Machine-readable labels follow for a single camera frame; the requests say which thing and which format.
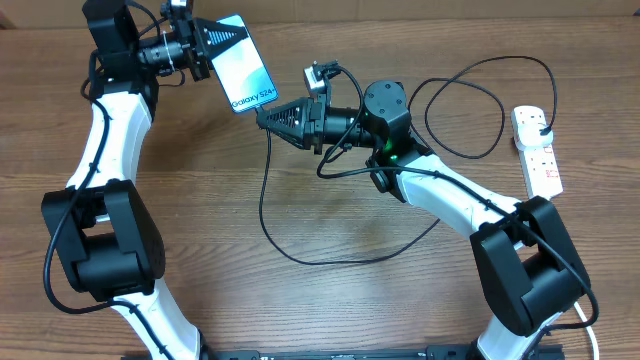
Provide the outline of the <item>blue Samsung Galaxy smartphone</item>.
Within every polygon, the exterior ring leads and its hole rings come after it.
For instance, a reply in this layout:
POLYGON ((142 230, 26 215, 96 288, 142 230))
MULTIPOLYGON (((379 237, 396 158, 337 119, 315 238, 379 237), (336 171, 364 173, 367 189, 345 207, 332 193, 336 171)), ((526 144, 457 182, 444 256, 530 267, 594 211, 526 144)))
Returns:
POLYGON ((250 33, 213 58, 211 64, 235 113, 249 111, 278 98, 276 86, 250 33))

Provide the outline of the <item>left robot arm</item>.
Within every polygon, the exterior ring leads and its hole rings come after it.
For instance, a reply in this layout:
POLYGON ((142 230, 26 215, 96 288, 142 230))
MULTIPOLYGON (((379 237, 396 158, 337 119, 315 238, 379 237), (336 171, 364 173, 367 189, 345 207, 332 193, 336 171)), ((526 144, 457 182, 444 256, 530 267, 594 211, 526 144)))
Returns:
POLYGON ((202 332, 181 312, 164 279, 161 234, 135 186, 140 152, 155 116, 160 79, 200 81, 248 30, 196 18, 170 1, 139 29, 132 1, 95 0, 83 14, 95 42, 81 95, 93 121, 82 159, 66 186, 45 194, 47 262, 59 260, 70 286, 94 309, 113 309, 153 359, 211 359, 202 332))

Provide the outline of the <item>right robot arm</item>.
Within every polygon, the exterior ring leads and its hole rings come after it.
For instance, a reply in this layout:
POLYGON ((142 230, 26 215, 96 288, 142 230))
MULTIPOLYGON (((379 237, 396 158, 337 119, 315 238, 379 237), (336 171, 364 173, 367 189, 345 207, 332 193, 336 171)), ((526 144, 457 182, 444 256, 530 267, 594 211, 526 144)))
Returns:
POLYGON ((323 88, 314 97, 261 111, 257 124, 297 148, 370 148, 364 172, 382 193, 422 208, 469 239, 485 300, 493 313, 468 346, 466 359, 558 359, 543 348, 554 331, 585 328, 591 319, 561 323, 577 300, 594 296, 589 275, 551 201, 526 201, 490 191, 449 168, 410 127, 399 82, 377 81, 356 109, 334 108, 323 88))

